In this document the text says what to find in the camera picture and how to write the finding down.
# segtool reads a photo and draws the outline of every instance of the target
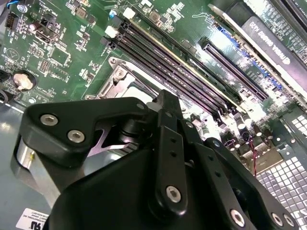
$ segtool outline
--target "black ram slot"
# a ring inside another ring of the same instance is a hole
[[[209,41],[203,44],[203,50],[216,62],[223,66],[234,78],[242,83],[252,94],[254,94],[260,101],[269,98],[268,94],[260,88],[245,72],[243,72],[237,65],[235,65],[229,58],[227,58],[220,50],[218,50]]]
[[[153,76],[158,82],[167,86],[171,86],[173,90],[178,92],[178,96],[184,95],[189,100],[193,101],[196,105],[198,105],[201,109],[207,111],[208,113],[214,114],[216,110],[206,104],[205,100],[197,98],[193,95],[194,92],[190,92],[180,83],[176,82],[175,80],[169,78],[165,75],[164,72],[159,70],[153,63],[144,59],[140,53],[136,52],[133,47],[130,47],[124,43],[118,42],[118,48],[123,51],[127,56],[129,56],[132,60],[134,60],[137,65],[140,65],[145,72],[148,72],[151,76]]]
[[[149,36],[144,34],[142,31],[140,31],[138,28],[136,28],[133,24],[130,25],[130,27],[127,29],[128,31],[131,30],[132,33],[140,36],[142,39],[150,43],[157,51],[159,51],[160,55],[165,56],[168,60],[172,61],[175,65],[177,65],[178,69],[181,69],[182,72],[184,72],[193,82],[200,84],[203,88],[207,89],[211,95],[214,95],[215,98],[219,99],[220,102],[226,103],[227,101],[217,94],[214,90],[212,90],[210,87],[206,86],[202,80],[199,79],[198,76],[196,76],[193,72],[191,72],[188,68],[186,68],[182,63],[180,63],[178,60],[173,58],[170,54],[168,54],[165,50],[163,50],[156,42],[154,42]]]
[[[176,77],[177,80],[180,80],[181,82],[189,86],[197,94],[205,98],[212,106],[215,107],[216,110],[223,106],[222,104],[218,104],[218,102],[215,101],[212,97],[208,96],[209,93],[204,92],[204,89],[202,89],[200,85],[196,85],[192,81],[187,80],[186,75],[183,76],[182,73],[180,73],[176,68],[174,68],[172,63],[165,62],[163,57],[160,57],[159,54],[154,53],[146,44],[140,42],[135,37],[129,36],[128,34],[126,34],[123,39],[127,39],[127,42],[129,42],[132,47],[137,47],[145,55],[149,56],[150,59],[153,60],[153,63],[156,63],[156,66],[159,66],[159,68],[162,69],[165,73],[167,73],[168,76]]]
[[[133,7],[133,9],[138,12],[138,17],[140,19],[142,19],[142,21],[146,22],[151,28],[155,29],[155,33],[159,34],[163,39],[166,39],[166,41],[170,42],[173,46],[175,46],[178,50],[180,50],[186,57],[187,59],[191,59],[193,60],[195,63],[198,63],[199,60],[197,58],[195,58],[193,55],[191,55],[189,53],[188,50],[186,50],[186,48],[184,48],[184,46],[182,46],[182,44],[180,44],[179,42],[177,42],[175,39],[173,39],[168,33],[166,33],[165,31],[161,30],[159,27],[156,26],[156,24],[154,24],[151,20],[149,20],[146,16],[143,15],[143,13],[136,7]],[[210,73],[210,71],[208,71],[208,68],[202,68],[202,72],[204,73]],[[234,97],[234,100],[237,103],[241,103],[242,99],[240,97],[240,95],[233,90],[232,88],[228,87],[224,82],[220,81],[218,77],[213,77],[216,81],[218,81],[226,90],[222,90],[227,96]]]
[[[270,0],[270,2],[307,44],[307,19],[293,0]]]

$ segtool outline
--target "screw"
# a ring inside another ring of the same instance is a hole
[[[217,142],[216,140],[213,141],[213,144],[214,144],[216,147],[220,147],[220,143]]]
[[[85,140],[85,136],[81,131],[72,130],[67,135],[68,139],[75,143],[81,143]]]
[[[293,220],[292,220],[290,217],[288,217],[286,214],[284,214],[283,217],[286,219],[286,221],[287,221],[287,223],[288,223],[289,225],[291,225],[292,227],[294,227],[294,222],[293,222]]]
[[[27,13],[28,12],[28,8],[25,5],[17,5],[17,10],[21,13]]]
[[[240,227],[244,227],[245,225],[245,221],[243,219],[243,216],[241,215],[241,213],[239,213],[237,210],[235,209],[231,209],[230,210],[230,215],[232,220]]]
[[[187,121],[187,123],[186,123],[190,128],[193,128],[194,127],[194,125],[191,123],[191,122],[189,122],[189,121]]]
[[[172,115],[169,112],[166,112],[165,114],[169,117],[172,117]]]
[[[116,59],[115,59],[115,58],[112,58],[112,59],[110,60],[110,63],[113,64],[113,65],[116,64]]]
[[[139,107],[140,109],[144,109],[145,108],[144,105],[142,105],[142,104],[136,104],[136,106]]]
[[[119,77],[119,78],[122,78],[124,76],[124,71],[122,71],[121,69],[117,70],[116,71],[116,75]]]
[[[59,122],[59,120],[51,114],[42,115],[40,121],[46,126],[55,126]]]
[[[168,186],[166,188],[166,195],[174,203],[178,203],[181,200],[181,194],[174,186]]]
[[[273,219],[274,219],[274,221],[275,221],[275,223],[277,224],[277,225],[279,225],[279,226],[283,226],[283,222],[282,222],[282,220],[279,218],[279,216],[277,216],[275,213],[272,213],[272,217],[273,217]]]

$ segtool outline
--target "motherboard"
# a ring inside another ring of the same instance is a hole
[[[263,61],[210,2],[11,2],[1,47],[1,99],[24,107],[128,96],[148,103],[167,89],[203,139],[222,139],[248,167],[255,147],[261,156],[272,149],[271,124],[278,117],[297,106],[307,109],[304,90]],[[282,1],[244,4],[305,68],[304,23]],[[297,1],[295,9],[304,19],[307,3]]]

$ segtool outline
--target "white sticker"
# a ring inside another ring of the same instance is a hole
[[[16,224],[23,230],[42,230],[49,215],[26,208]]]

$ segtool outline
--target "green circuit board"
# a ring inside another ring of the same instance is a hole
[[[247,73],[264,91],[269,99],[264,102],[242,98],[243,108],[250,111],[251,117],[259,123],[275,119],[295,104],[287,91],[272,91],[274,86],[259,74],[259,70],[248,61],[233,44],[215,27],[215,18],[210,11],[208,0],[35,0],[27,13],[21,13],[15,5],[11,11],[18,16],[15,30],[6,30],[1,48],[0,68],[14,73],[24,69],[37,79],[37,86],[20,92],[11,80],[1,87],[14,94],[15,100],[29,106],[33,103],[49,103],[84,100],[86,95],[97,95],[112,68],[108,64],[110,57],[129,60],[119,50],[110,51],[101,44],[108,25],[112,25],[110,11],[122,15],[127,7],[134,8],[144,17],[150,19],[155,11],[161,18],[155,26],[167,33],[180,44],[188,42],[193,47],[193,55],[201,60],[217,78],[222,79],[238,92],[242,85],[210,58],[203,55],[201,41],[208,38],[245,73]],[[282,20],[279,14],[268,10],[267,1],[246,0],[251,7],[262,6],[256,13],[267,23]],[[45,44],[29,32],[29,25],[49,14],[55,18],[53,30],[59,35],[57,41]],[[140,18],[132,19],[148,33],[150,26]],[[280,39],[292,48],[303,60],[307,56],[306,44],[299,38],[285,31],[288,26],[278,27]]]

